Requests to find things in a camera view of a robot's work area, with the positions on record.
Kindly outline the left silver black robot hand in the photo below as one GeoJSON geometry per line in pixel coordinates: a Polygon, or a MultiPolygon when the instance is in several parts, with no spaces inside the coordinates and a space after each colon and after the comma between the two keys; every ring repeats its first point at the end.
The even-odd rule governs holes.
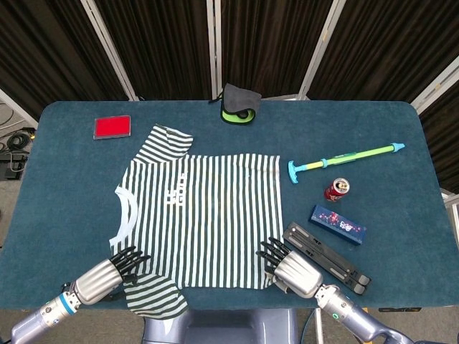
{"type": "Polygon", "coordinates": [[[94,305],[122,283],[137,283],[135,270],[150,258],[135,246],[122,249],[78,277],[70,284],[69,292],[76,296],[80,304],[94,305]]]}

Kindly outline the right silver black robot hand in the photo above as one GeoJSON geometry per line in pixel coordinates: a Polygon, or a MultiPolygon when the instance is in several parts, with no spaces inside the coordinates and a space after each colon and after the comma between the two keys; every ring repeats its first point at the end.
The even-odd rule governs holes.
{"type": "Polygon", "coordinates": [[[265,275],[274,285],[284,293],[294,292],[305,299],[314,297],[323,284],[323,276],[312,264],[274,237],[260,245],[263,249],[256,255],[265,260],[265,275]]]}

